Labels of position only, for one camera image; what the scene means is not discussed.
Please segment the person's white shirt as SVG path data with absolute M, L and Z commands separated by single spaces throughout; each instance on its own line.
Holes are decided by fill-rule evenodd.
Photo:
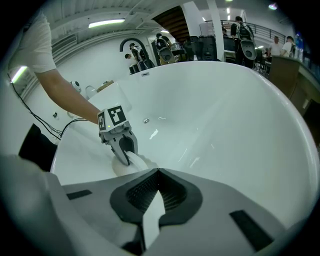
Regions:
M 56 68 L 52 55 L 50 23 L 41 9 L 32 16 L 19 33 L 7 69 L 12 71 L 22 66 L 37 74 Z

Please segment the black office chair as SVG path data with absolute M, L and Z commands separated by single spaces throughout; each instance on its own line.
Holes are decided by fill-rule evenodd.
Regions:
M 198 37 L 198 42 L 202 45 L 201 59 L 203 61 L 217 61 L 216 38 L 213 35 L 202 35 Z

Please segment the dark brown table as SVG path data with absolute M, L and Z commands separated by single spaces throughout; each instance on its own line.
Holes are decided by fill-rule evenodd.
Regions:
M 320 104 L 320 80 L 301 61 L 272 57 L 268 79 L 304 116 L 311 104 Z

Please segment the person's black trousers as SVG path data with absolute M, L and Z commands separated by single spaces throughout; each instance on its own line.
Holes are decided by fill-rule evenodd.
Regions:
M 52 143 L 40 128 L 33 124 L 29 129 L 18 155 L 37 164 L 43 171 L 50 172 L 58 146 Z

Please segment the white fluffy cleaning mitt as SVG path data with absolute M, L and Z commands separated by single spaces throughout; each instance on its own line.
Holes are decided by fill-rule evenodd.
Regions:
M 158 168 L 156 162 L 151 161 L 142 154 L 135 154 L 130 151 L 128 153 L 129 165 L 124 165 L 120 160 L 114 156 L 111 162 L 112 169 L 117 177 L 125 176 L 149 169 Z

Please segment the long ceiling tube lamp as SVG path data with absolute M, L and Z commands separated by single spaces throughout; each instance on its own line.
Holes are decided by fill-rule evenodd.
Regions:
M 88 28 L 91 29 L 91 28 L 105 26 L 105 25 L 121 24 L 124 21 L 125 21 L 125 19 L 121 18 L 121 19 L 110 19 L 110 20 L 102 20 L 102 21 L 97 21 L 97 22 L 91 22 L 88 25 Z
M 12 82 L 12 83 L 15 83 L 15 82 L 20 78 L 20 76 L 25 72 L 25 70 L 26 70 L 27 68 L 28 68 L 27 66 L 21 66 L 21 67 L 16 71 L 16 73 L 14 74 L 14 76 L 11 78 L 11 82 Z

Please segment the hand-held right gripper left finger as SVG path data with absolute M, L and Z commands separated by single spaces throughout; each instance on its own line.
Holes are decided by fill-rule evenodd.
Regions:
M 158 192 L 158 169 L 63 185 L 64 226 L 76 256 L 150 256 L 159 229 L 145 213 Z

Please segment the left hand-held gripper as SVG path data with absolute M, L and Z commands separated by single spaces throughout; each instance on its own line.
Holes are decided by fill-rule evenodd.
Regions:
M 130 165 L 126 152 L 138 153 L 138 140 L 131 131 L 131 125 L 121 105 L 106 108 L 98 113 L 99 137 L 103 144 L 110 146 L 118 160 L 125 166 Z

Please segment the white bathtub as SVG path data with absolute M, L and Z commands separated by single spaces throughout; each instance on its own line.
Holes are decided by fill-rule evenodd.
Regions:
M 89 102 L 100 111 L 122 106 L 137 138 L 135 154 L 157 163 L 155 169 L 228 185 L 268 210 L 285 232 L 252 256 L 287 254 L 319 197 L 320 161 L 303 117 L 270 81 L 236 64 L 191 61 L 130 75 Z M 76 256 L 62 186 L 122 177 L 113 157 L 98 124 L 74 120 L 65 130 L 44 176 L 52 214 L 46 255 Z M 165 213 L 158 189 L 143 217 L 157 220 L 157 237 Z

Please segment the black arched faucet spout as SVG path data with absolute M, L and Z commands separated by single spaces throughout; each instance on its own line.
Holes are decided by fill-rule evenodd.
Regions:
M 141 40 L 139 40 L 138 38 L 134 38 L 134 37 L 128 37 L 128 38 L 125 38 L 119 45 L 119 51 L 120 52 L 123 52 L 124 51 L 124 45 L 125 43 L 129 42 L 129 41 L 133 41 L 133 42 L 136 42 L 138 43 L 140 46 L 141 46 L 141 49 L 142 51 L 144 52 L 145 55 L 147 55 L 147 50 L 145 48 L 145 45 L 143 44 L 143 42 Z

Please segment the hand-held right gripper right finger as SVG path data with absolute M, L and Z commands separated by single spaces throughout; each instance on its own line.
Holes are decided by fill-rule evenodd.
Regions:
M 268 210 L 229 185 L 159 169 L 165 204 L 149 256 L 252 256 L 285 232 Z

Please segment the clear water bottle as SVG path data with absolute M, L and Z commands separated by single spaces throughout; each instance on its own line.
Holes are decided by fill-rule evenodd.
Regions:
M 304 41 L 299 31 L 295 35 L 294 58 L 299 60 L 300 62 L 304 61 Z

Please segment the brown cardboard box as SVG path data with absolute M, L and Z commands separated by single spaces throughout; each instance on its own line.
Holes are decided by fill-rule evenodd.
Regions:
M 110 80 L 110 81 L 105 81 L 100 87 L 98 87 L 96 89 L 96 92 L 99 93 L 100 91 L 102 91 L 103 89 L 107 88 L 108 86 L 110 86 L 111 84 L 113 84 L 114 81 Z

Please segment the person's left forearm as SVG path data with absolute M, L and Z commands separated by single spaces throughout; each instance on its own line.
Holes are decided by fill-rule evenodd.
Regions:
M 65 111 L 98 123 L 100 110 L 79 94 L 57 69 L 35 74 L 49 98 Z

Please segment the brown wooden staircase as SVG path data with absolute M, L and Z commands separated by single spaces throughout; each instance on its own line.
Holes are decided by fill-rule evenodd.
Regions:
M 178 43 L 184 43 L 189 37 L 187 22 L 181 6 L 173 7 L 153 18 Z

